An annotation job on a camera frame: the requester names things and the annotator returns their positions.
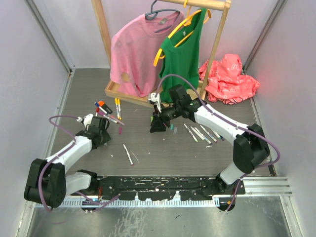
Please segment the crumpled coral pink cloth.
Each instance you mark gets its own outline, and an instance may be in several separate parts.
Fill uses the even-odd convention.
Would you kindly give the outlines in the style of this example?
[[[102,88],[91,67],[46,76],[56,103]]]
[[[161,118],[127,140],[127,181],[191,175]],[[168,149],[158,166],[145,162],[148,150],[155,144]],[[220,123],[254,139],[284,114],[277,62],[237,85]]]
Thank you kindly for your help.
[[[213,61],[205,91],[210,102],[235,105],[253,97],[259,86],[255,78],[242,74],[237,54],[226,54],[220,61]]]

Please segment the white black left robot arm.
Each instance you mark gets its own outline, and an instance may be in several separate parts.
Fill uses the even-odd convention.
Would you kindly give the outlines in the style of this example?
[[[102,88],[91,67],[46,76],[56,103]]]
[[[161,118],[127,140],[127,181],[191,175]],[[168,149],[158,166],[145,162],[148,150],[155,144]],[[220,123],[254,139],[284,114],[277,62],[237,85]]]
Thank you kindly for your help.
[[[79,170],[69,176],[66,173],[84,155],[110,141],[109,120],[93,114],[76,120],[84,129],[60,151],[45,159],[37,158],[30,166],[24,199],[42,204],[48,211],[59,207],[68,195],[83,191],[92,196],[99,190],[95,172]]]

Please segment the green tank top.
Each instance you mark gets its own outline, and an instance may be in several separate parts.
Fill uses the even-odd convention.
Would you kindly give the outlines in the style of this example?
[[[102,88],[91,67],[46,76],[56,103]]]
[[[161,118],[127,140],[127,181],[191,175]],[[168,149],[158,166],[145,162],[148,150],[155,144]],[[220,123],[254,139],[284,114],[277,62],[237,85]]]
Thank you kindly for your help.
[[[205,22],[211,17],[210,12],[200,8],[176,26],[165,38],[154,59],[154,65],[162,63],[159,78],[167,77],[162,82],[160,99],[162,102],[171,103],[169,89],[175,85],[182,85],[190,89],[190,85],[178,78],[185,78],[197,89],[199,85],[198,63],[199,45],[202,28]]]

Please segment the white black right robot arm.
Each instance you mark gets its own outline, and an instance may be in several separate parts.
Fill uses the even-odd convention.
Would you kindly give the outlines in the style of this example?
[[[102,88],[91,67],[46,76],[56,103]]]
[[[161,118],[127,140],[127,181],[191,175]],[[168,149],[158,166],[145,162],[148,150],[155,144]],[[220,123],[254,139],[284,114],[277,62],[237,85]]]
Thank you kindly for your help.
[[[150,132],[166,131],[171,120],[183,117],[222,135],[233,146],[232,162],[216,176],[216,187],[221,194],[234,189],[234,182],[250,174],[270,155],[262,128],[239,123],[199,98],[192,99],[186,89],[178,84],[169,91],[172,104],[165,107],[158,93],[151,93],[148,101],[154,107]]]

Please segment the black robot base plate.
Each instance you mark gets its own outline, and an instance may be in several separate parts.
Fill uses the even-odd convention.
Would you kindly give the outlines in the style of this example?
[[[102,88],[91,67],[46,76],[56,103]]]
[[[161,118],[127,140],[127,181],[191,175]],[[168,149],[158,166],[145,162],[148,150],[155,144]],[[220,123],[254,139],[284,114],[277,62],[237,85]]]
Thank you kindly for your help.
[[[221,186],[215,177],[196,176],[98,176],[91,188],[79,190],[85,195],[99,195],[105,200],[212,200],[216,195],[245,194],[243,183]]]

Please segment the white pen magenta tip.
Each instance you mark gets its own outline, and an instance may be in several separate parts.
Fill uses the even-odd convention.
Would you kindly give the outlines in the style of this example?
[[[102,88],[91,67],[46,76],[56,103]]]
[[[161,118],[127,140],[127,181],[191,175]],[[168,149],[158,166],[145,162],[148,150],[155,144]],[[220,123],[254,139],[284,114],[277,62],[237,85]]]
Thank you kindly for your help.
[[[124,147],[124,150],[125,150],[125,152],[126,152],[126,154],[127,154],[127,157],[128,157],[128,159],[129,159],[129,162],[130,162],[131,166],[134,166],[134,162],[132,161],[132,158],[131,158],[131,156],[130,156],[130,153],[129,153],[129,151],[128,151],[126,145],[125,145],[125,143],[123,143],[122,145],[123,145],[123,147]]]

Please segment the teal capped white marker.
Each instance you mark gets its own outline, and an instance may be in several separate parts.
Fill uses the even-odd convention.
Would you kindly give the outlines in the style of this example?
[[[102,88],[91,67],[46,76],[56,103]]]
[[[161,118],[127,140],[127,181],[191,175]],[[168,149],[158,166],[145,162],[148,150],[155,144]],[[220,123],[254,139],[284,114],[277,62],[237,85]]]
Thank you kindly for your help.
[[[215,131],[213,131],[213,133],[215,134],[215,136],[217,136],[218,139],[222,139],[222,137]]]

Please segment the pink t-shirt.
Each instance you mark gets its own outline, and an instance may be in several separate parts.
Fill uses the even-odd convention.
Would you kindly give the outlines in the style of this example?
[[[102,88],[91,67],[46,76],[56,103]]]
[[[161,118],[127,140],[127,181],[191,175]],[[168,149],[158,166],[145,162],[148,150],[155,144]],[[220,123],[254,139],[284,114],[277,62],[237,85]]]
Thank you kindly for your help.
[[[111,40],[110,79],[118,92],[146,97],[157,88],[161,62],[155,56],[171,31],[184,20],[183,12],[148,20],[139,15],[121,28]]]

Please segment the thin white pen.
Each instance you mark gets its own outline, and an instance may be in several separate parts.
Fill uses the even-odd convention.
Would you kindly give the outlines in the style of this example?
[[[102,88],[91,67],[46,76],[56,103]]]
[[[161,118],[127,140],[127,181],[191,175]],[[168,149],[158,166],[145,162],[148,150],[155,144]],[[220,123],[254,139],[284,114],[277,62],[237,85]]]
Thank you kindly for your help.
[[[205,137],[205,136],[203,135],[203,133],[198,130],[197,127],[194,126],[194,129],[197,131],[197,133],[198,133],[209,145],[212,145],[212,142],[211,142],[207,137]]]

